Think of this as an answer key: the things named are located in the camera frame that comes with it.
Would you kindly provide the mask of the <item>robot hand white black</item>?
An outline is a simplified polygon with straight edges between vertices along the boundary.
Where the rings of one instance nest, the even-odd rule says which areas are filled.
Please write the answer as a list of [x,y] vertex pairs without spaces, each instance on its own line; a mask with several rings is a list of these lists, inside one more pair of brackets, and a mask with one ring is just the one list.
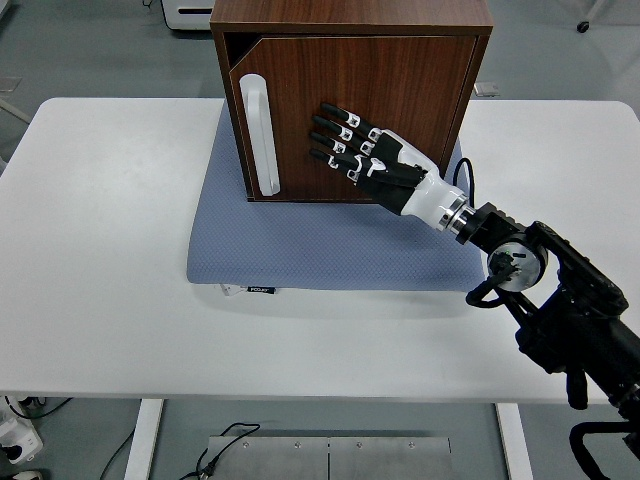
[[346,176],[375,203],[396,215],[413,215],[437,230],[449,227],[453,216],[468,204],[462,190],[445,182],[439,168],[406,140],[364,118],[323,103],[332,117],[313,121],[328,131],[311,138],[327,151],[310,154]]

